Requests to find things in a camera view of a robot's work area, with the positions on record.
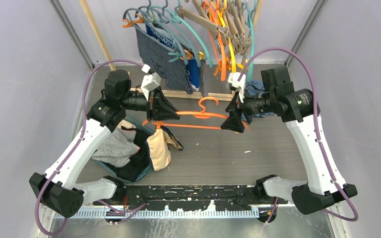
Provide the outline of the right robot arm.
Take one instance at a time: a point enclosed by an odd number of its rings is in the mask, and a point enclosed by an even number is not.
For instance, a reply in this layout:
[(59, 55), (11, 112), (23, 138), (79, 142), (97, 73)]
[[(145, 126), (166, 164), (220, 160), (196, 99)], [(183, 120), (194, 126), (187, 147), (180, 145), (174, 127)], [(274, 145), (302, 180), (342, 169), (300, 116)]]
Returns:
[(281, 198), (295, 204), (305, 215), (326, 209), (358, 194), (340, 174), (324, 136), (319, 106), (309, 89), (295, 90), (289, 71), (280, 66), (261, 72), (263, 90), (256, 96), (246, 89), (246, 76), (229, 74), (227, 83), (234, 97), (221, 128), (242, 133), (254, 115), (266, 112), (281, 118), (300, 152), (307, 180), (297, 181), (269, 175), (256, 181), (254, 193), (263, 204)]

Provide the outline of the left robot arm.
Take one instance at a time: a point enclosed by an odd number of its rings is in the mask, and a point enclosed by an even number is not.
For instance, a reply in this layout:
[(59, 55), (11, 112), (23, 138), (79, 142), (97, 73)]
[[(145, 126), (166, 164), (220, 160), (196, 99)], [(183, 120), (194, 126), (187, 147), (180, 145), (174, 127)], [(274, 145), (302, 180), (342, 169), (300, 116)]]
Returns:
[(114, 205), (125, 198), (124, 184), (105, 176), (97, 181), (77, 183), (81, 171), (118, 124), (126, 111), (146, 112), (147, 120), (179, 119), (178, 110), (166, 99), (157, 73), (147, 74), (141, 92), (132, 92), (131, 80), (125, 70), (114, 70), (104, 82), (102, 97), (90, 108), (85, 123), (63, 154), (43, 173), (34, 173), (29, 183), (38, 203), (64, 218), (75, 215), (82, 205), (99, 200)]

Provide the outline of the black garment in basket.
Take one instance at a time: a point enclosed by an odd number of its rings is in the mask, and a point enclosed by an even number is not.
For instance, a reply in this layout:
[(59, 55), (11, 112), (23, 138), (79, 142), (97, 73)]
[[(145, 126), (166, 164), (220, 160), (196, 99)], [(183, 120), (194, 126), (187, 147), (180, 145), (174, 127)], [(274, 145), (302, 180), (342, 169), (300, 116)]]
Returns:
[(146, 142), (150, 133), (140, 128), (134, 128), (134, 130), (136, 130), (134, 143), (140, 147), (140, 150), (130, 157), (129, 163), (124, 167), (116, 168), (115, 166), (101, 162), (107, 167), (109, 173), (114, 175), (120, 181), (126, 183), (133, 183), (141, 180), (148, 174), (148, 171), (152, 169), (149, 157), (149, 147)]

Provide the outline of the beige wooden hangers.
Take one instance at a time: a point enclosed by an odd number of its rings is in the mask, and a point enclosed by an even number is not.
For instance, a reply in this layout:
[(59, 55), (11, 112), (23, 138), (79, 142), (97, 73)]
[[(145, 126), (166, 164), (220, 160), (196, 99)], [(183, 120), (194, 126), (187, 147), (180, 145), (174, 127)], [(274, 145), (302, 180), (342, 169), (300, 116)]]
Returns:
[(256, 10), (250, 10), (243, 0), (192, 0), (191, 3), (195, 13), (180, 5), (175, 13), (204, 27), (216, 38), (231, 40), (234, 52), (246, 54), (252, 43), (249, 20), (253, 19)]

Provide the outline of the orange hanging hanger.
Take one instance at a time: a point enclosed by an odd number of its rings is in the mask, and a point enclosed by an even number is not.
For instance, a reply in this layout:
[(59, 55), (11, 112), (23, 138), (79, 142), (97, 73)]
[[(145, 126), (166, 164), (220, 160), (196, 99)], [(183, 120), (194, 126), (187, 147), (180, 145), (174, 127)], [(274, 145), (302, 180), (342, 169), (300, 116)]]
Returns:
[[(204, 0), (201, 4), (201, 7), (208, 14), (210, 21), (216, 24), (216, 27), (223, 26), (223, 20), (215, 1)], [(214, 53), (218, 62), (218, 66), (214, 72), (214, 75), (220, 73), (220, 80), (225, 81), (227, 74), (227, 57), (225, 52), (226, 44), (223, 42), (223, 38), (220, 32), (218, 32), (216, 35), (218, 47), (214, 44), (213, 36), (210, 37)]]

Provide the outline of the teal laundry basket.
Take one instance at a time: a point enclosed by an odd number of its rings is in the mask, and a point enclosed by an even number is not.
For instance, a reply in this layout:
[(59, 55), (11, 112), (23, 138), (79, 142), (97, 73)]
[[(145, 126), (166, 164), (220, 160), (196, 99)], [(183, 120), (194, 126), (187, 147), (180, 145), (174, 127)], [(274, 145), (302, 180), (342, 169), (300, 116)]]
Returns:
[(154, 130), (127, 116), (96, 149), (92, 159), (123, 182), (136, 182), (152, 169), (148, 138)]

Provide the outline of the grey striped garment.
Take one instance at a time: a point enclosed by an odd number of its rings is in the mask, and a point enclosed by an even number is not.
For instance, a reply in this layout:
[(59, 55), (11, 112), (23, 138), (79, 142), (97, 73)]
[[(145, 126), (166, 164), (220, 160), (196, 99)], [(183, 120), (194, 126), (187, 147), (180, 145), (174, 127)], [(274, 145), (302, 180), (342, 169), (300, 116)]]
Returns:
[(140, 147), (134, 143), (136, 130), (116, 128), (97, 148), (92, 155), (95, 161), (104, 162), (115, 166), (124, 167), (130, 162), (130, 157), (135, 155)]

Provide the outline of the striped navy hanging shorts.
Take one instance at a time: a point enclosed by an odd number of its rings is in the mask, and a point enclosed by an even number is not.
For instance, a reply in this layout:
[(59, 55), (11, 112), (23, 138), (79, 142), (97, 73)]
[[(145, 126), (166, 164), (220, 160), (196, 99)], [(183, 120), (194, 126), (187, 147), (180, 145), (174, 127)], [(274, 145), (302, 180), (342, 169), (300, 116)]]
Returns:
[(193, 93), (184, 61), (143, 30), (135, 28), (139, 56), (144, 64), (166, 81), (166, 89)]

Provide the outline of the orange plastic clip hanger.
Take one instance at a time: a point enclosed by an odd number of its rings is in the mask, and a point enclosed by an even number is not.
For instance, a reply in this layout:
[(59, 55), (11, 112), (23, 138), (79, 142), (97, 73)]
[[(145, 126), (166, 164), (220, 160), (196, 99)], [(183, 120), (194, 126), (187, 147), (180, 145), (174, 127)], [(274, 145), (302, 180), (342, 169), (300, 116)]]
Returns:
[[(180, 116), (193, 116), (197, 119), (209, 119), (209, 118), (221, 118), (221, 119), (227, 119), (228, 116), (218, 114), (218, 113), (211, 113), (206, 111), (206, 107), (202, 104), (206, 100), (213, 100), (215, 102), (215, 105), (219, 105), (219, 100), (216, 97), (203, 97), (199, 100), (198, 105), (201, 107), (201, 111), (178, 111), (176, 112)], [(205, 126), (205, 125), (193, 125), (193, 124), (179, 124), (179, 123), (165, 123), (160, 120), (145, 120), (141, 125), (146, 124), (153, 124), (156, 126), (156, 129), (161, 129), (162, 126), (172, 126), (172, 127), (183, 127), (183, 128), (199, 128), (199, 129), (214, 129), (214, 130), (220, 130), (221, 128), (218, 126)]]

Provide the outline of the wooden hanger rack frame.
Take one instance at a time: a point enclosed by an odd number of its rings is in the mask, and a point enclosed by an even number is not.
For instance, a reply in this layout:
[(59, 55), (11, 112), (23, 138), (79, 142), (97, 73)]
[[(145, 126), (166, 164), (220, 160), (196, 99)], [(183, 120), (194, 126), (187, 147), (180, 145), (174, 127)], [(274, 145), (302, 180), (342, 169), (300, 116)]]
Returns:
[[(80, 5), (83, 9), (84, 14), (86, 15), (86, 17), (88, 19), (89, 24), (90, 24), (90, 26), (94, 32), (94, 35), (97, 38), (97, 41), (99, 43), (99, 46), (103, 52), (103, 55), (104, 55), (106, 61), (112, 60), (110, 52), (107, 48), (106, 43), (104, 42), (104, 39), (102, 37), (102, 34), (101, 34), (100, 29), (98, 27), (98, 24), (94, 18), (94, 15), (91, 11), (91, 8), (88, 5), (88, 2), (86, 0), (80, 0), (79, 2), (80, 2)], [(258, 21), (259, 15), (260, 15), (262, 5), (263, 5), (263, 0), (261, 0), (261, 3), (258, 4), (258, 9), (257, 9), (257, 12), (256, 12), (255, 17), (254, 17), (255, 27), (257, 25), (257, 21)], [(209, 32), (209, 36), (210, 37), (213, 36), (213, 40), (214, 40), (215, 35), (213, 35), (212, 33)], [(236, 64), (237, 64), (237, 66), (240, 67), (243, 65), (244, 62), (247, 63), (246, 55), (243, 55), (242, 63), (239, 63), (239, 64), (236, 63)], [(231, 93), (231, 94), (208, 93), (208, 96), (216, 97), (220, 101), (230, 101), (233, 95), (234, 95), (234, 93)], [(174, 90), (167, 90), (166, 96), (167, 97), (174, 97), (174, 98), (190, 98), (190, 99), (201, 99), (201, 98), (203, 98), (202, 94), (200, 92), (193, 93), (193, 94), (187, 94), (184, 91), (182, 92), (182, 91), (174, 91)]]

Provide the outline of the blue patterned cloth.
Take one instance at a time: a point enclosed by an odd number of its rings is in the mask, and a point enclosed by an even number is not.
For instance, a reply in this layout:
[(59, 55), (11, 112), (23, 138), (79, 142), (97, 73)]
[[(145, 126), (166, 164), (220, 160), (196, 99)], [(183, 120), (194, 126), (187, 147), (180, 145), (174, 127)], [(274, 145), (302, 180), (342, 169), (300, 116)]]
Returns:
[[(255, 96), (257, 97), (258, 94), (263, 94), (264, 93), (264, 85), (261, 80), (251, 80), (246, 83), (245, 89), (247, 90), (247, 93), (250, 96)], [(260, 114), (255, 114), (253, 117), (256, 118), (264, 118), (266, 116), (273, 116), (273, 113), (260, 113)]]

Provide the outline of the beige underwear with navy trim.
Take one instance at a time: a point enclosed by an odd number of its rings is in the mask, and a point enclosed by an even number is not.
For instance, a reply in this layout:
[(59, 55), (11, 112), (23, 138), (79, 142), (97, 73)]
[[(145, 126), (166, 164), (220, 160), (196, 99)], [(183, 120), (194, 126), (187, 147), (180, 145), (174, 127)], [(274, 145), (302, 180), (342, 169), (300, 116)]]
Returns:
[(173, 145), (177, 150), (184, 150), (184, 146), (166, 127), (161, 126), (146, 140), (149, 147), (149, 157), (154, 171), (166, 168), (171, 161), (171, 152), (168, 145)]

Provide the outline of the yellow hanging hanger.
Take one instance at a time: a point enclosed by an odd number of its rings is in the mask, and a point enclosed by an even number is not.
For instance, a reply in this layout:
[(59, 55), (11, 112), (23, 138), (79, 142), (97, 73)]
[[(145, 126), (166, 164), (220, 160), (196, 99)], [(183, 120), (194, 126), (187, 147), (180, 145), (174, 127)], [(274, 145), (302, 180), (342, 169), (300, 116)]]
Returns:
[(233, 46), (233, 38), (235, 37), (234, 33), (235, 27), (230, 29), (232, 26), (231, 23), (229, 22), (229, 17), (228, 17), (228, 11), (227, 11), (227, 6), (228, 6), (228, 1), (227, 0), (215, 0), (216, 5), (218, 6), (218, 10), (220, 11), (220, 15), (222, 17), (222, 22), (223, 26), (221, 26), (221, 29), (219, 32), (221, 33), (221, 36), (223, 38), (223, 42), (226, 44), (225, 45), (225, 52), (226, 52), (226, 57), (227, 57), (227, 68), (231, 72), (236, 72), (237, 71), (237, 64), (236, 64), (236, 57), (235, 57), (235, 49)]

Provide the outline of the right teal hanger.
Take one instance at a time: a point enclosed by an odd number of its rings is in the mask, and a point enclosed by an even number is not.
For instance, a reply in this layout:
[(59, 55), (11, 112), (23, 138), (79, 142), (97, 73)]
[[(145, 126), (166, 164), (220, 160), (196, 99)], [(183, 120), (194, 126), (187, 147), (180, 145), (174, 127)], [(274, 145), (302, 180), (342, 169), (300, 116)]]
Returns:
[[(257, 9), (258, 9), (258, 4), (261, 3), (260, 0), (254, 0), (254, 5), (253, 5), (253, 8), (250, 8), (249, 7), (249, 1), (247, 0), (246, 1), (246, 10), (247, 10), (247, 20), (246, 20), (246, 24), (248, 25), (249, 27), (249, 40), (250, 40), (250, 58), (252, 58), (252, 56), (254, 55), (254, 51), (255, 51), (255, 47), (253, 45), (253, 40), (254, 40), (254, 29), (255, 29), (255, 25), (254, 25), (254, 17), (255, 17), (255, 14), (257, 12)], [(253, 67), (254, 67), (254, 63), (253, 62), (250, 62), (249, 63), (249, 66), (247, 68), (247, 71), (246, 71), (246, 82), (250, 82), (252, 80), (252, 76), (253, 76)]]

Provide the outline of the beige garment in basket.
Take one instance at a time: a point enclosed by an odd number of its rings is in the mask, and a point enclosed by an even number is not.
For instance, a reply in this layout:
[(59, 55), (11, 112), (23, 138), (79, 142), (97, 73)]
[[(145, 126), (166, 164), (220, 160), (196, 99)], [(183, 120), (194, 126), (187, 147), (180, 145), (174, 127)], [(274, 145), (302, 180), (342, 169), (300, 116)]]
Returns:
[(123, 127), (124, 127), (125, 129), (136, 128), (136, 126), (135, 126), (133, 123), (131, 123), (131, 122), (125, 120), (125, 119), (122, 120), (122, 121), (117, 125), (117, 128), (118, 128), (118, 129), (123, 129)]

